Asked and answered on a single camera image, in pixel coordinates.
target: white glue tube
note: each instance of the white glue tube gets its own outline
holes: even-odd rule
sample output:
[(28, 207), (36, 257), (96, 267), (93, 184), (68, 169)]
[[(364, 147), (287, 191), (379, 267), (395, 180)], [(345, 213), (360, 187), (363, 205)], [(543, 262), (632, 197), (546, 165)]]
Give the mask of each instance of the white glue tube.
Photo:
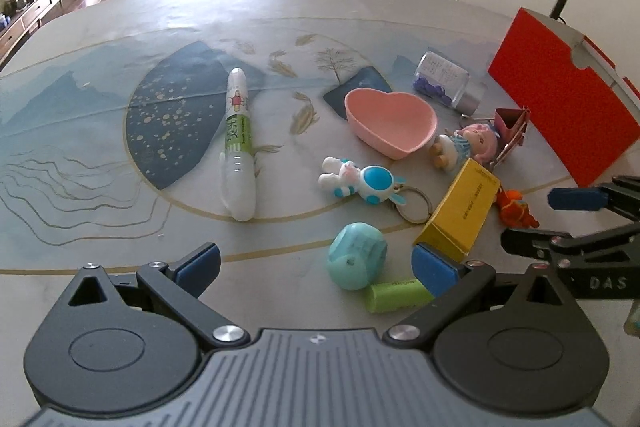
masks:
[(236, 221), (255, 214), (255, 174), (252, 155), (249, 92), (244, 71), (236, 68), (226, 86), (225, 152), (220, 154), (220, 193)]

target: blue gripper pad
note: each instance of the blue gripper pad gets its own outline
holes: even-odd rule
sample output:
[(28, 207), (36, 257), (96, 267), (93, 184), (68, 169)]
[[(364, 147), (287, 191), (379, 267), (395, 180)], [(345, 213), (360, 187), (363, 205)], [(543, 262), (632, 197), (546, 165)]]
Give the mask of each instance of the blue gripper pad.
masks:
[(196, 299), (220, 273), (220, 250), (211, 245), (175, 270), (174, 282)]
[(411, 253), (414, 277), (431, 295), (440, 297), (465, 274), (465, 268), (426, 243), (418, 243)]
[(598, 188), (553, 188), (546, 197), (554, 210), (595, 212), (609, 204), (608, 196)]

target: orange toy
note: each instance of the orange toy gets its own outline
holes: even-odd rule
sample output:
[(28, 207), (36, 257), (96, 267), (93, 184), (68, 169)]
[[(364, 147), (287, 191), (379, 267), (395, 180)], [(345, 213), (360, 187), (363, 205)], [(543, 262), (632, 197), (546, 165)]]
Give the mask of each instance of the orange toy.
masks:
[(500, 208), (500, 220), (507, 227), (536, 229), (540, 223), (529, 214), (529, 205), (522, 198), (523, 195), (517, 190), (504, 190), (500, 187), (495, 197), (495, 204)]

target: bowl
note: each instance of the bowl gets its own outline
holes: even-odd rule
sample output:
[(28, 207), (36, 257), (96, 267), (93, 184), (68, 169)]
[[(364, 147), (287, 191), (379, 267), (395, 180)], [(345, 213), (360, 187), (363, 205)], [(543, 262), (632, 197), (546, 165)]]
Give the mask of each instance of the bowl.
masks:
[(427, 145), (438, 126), (431, 105), (408, 92), (360, 87), (347, 94), (344, 107), (354, 134), (392, 160)]

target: glue stick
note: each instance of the glue stick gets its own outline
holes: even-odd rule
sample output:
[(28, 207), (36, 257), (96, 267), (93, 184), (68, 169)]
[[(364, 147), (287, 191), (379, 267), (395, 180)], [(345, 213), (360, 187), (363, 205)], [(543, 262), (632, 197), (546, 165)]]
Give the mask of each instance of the glue stick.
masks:
[(424, 306), (432, 300), (433, 295), (417, 279), (372, 284), (365, 290), (365, 306), (370, 313), (392, 312), (400, 308)]

